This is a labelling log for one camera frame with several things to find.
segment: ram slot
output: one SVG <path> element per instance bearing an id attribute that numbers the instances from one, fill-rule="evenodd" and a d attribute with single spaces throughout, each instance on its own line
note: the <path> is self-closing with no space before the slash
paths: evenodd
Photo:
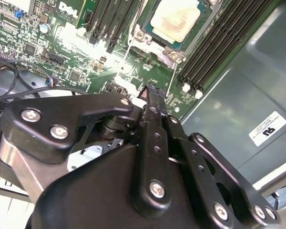
<path id="1" fill-rule="evenodd" d="M 131 12 L 131 10 L 135 7 L 135 2 L 137 0 L 130 0 L 128 5 L 127 5 L 127 9 L 124 11 L 123 13 L 123 16 L 122 16 L 122 19 L 121 21 L 119 22 L 119 25 L 116 27 L 116 29 L 114 29 L 112 35 L 110 36 L 111 39 L 110 39 L 110 42 L 109 42 L 109 46 L 107 48 L 107 52 L 108 53 L 112 53 L 113 50 L 114 50 L 114 47 L 116 46 L 118 40 L 119 40 L 119 37 L 123 31 L 123 29 L 125 28 L 125 25 L 126 25 L 126 20 L 127 18 L 129 17 L 129 14 Z"/>
<path id="2" fill-rule="evenodd" d="M 101 13 L 102 9 L 102 0 L 99 0 L 96 6 L 96 9 L 94 12 L 91 12 L 90 15 L 87 15 L 88 21 L 86 23 L 88 24 L 87 26 L 87 31 L 94 30 L 96 25 L 97 25 L 97 19 L 99 17 L 99 14 Z"/>
<path id="3" fill-rule="evenodd" d="M 271 0 L 231 2 L 182 69 L 179 75 L 180 80 L 203 90 L 207 80 L 230 51 L 242 41 L 251 25 L 271 2 Z"/>
<path id="4" fill-rule="evenodd" d="M 104 32 L 104 29 L 106 27 L 106 22 L 110 15 L 110 11 L 113 4 L 114 4 L 113 0 L 106 0 L 104 13 L 102 14 L 101 18 L 96 22 L 97 25 L 93 30 L 93 34 L 90 38 L 90 43 L 96 44 L 102 38 L 102 33 Z"/>

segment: microchip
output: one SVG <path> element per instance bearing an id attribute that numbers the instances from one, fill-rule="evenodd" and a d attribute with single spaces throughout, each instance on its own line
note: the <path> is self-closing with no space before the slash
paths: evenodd
<path id="1" fill-rule="evenodd" d="M 36 50 L 36 48 L 33 45 L 26 43 L 23 52 L 28 54 L 29 56 L 33 56 L 35 54 L 35 50 Z"/>
<path id="2" fill-rule="evenodd" d="M 54 13 L 54 11 L 55 11 L 54 6 L 50 6 L 50 8 L 49 8 L 49 13 Z"/>
<path id="3" fill-rule="evenodd" d="M 48 23 L 48 16 L 42 14 L 42 15 L 40 16 L 40 21 L 43 22 L 43 23 Z"/>
<path id="4" fill-rule="evenodd" d="M 182 42 L 200 16 L 198 5 L 198 0 L 162 0 L 151 19 L 153 33 L 172 44 Z"/>
<path id="5" fill-rule="evenodd" d="M 50 9 L 50 5 L 49 4 L 45 4 L 44 5 L 44 12 L 49 12 L 49 9 Z"/>
<path id="6" fill-rule="evenodd" d="M 72 71 L 70 74 L 70 80 L 77 82 L 80 79 L 80 74 Z"/>
<path id="7" fill-rule="evenodd" d="M 100 61 L 102 61 L 102 62 L 106 62 L 106 60 L 107 60 L 106 57 L 103 57 L 103 56 L 102 56 L 102 57 L 100 58 Z"/>

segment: metal plate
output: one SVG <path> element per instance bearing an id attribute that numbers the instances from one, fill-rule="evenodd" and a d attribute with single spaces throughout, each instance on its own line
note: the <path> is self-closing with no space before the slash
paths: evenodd
<path id="1" fill-rule="evenodd" d="M 286 125 L 260 146 L 249 133 L 274 111 L 286 119 L 286 2 L 277 7 L 183 120 L 255 183 L 286 162 Z"/>

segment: green circuit board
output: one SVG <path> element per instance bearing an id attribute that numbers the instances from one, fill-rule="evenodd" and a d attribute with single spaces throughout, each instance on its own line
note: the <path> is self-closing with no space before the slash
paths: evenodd
<path id="1" fill-rule="evenodd" d="M 224 1 L 221 9 L 224 9 L 229 1 Z M 19 9 L 0 2 L 2 55 L 10 59 L 33 62 L 57 78 L 58 84 L 79 88 L 92 94 L 110 91 L 127 94 L 123 88 L 118 88 L 114 83 L 117 72 L 125 82 L 135 85 L 137 91 L 149 82 L 166 90 L 173 70 L 160 62 L 155 55 L 131 48 L 125 58 L 129 34 L 129 30 L 126 28 L 134 18 L 140 1 L 130 11 L 125 23 L 126 27 L 112 53 L 106 52 L 105 44 L 102 42 L 96 45 L 91 44 L 89 38 L 92 31 L 82 28 L 89 11 L 95 10 L 97 2 L 93 0 L 64 0 L 63 2 L 60 0 L 36 0 L 34 13 L 24 14 L 20 18 L 15 17 L 15 12 Z M 117 3 L 118 0 L 112 5 L 112 9 L 117 7 Z M 202 29 L 206 19 L 210 16 L 210 5 L 205 4 L 204 7 L 207 14 L 202 15 L 201 21 L 194 26 L 195 33 Z M 40 31 L 40 26 L 43 24 L 49 25 L 46 28 L 49 30 L 47 33 Z M 62 57 L 63 63 L 49 62 L 49 54 Z M 37 69 L 31 69 L 31 71 L 41 74 Z M 167 108 L 169 113 L 180 119 L 197 99 L 182 91 L 180 87 L 176 86 L 177 83 L 177 79 L 175 79 L 167 98 Z"/>

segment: black plastic bracket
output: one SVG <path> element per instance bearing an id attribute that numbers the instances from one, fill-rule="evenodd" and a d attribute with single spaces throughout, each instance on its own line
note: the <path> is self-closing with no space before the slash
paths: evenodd
<path id="1" fill-rule="evenodd" d="M 158 218 L 171 204 L 166 131 L 161 112 L 150 104 L 143 109 L 140 141 L 133 168 L 132 202 L 144 217 Z"/>
<path id="2" fill-rule="evenodd" d="M 278 227 L 266 200 L 200 134 L 187 137 L 179 121 L 166 118 L 169 154 L 179 161 L 197 222 L 204 228 Z M 262 208 L 260 216 L 255 206 Z"/>
<path id="3" fill-rule="evenodd" d="M 40 120 L 25 121 L 21 116 L 25 110 L 38 112 Z M 83 149 L 92 144 L 90 136 L 101 118 L 127 116 L 132 110 L 133 105 L 125 96 L 114 93 L 19 100 L 5 110 L 0 129 L 6 140 L 18 149 L 44 163 L 58 164 L 74 148 Z M 67 138 L 57 139 L 50 134 L 56 125 L 68 130 Z"/>

